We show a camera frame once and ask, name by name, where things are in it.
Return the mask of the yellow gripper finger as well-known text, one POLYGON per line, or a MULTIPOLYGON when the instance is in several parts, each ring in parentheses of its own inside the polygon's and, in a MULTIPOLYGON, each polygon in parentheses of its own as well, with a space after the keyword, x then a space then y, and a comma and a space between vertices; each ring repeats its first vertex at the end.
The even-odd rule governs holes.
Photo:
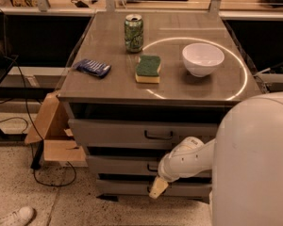
POLYGON ((161 177, 157 176, 152 184, 149 192, 149 197, 152 199, 157 199, 168 187, 168 183, 161 177))

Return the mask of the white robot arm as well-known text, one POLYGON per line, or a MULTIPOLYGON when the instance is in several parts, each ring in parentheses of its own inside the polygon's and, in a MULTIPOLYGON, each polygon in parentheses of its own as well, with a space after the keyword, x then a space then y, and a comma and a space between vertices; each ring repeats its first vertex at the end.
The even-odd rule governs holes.
POLYGON ((204 170, 213 226, 283 226, 283 92, 235 105, 208 143, 185 138, 159 162, 149 196, 204 170))

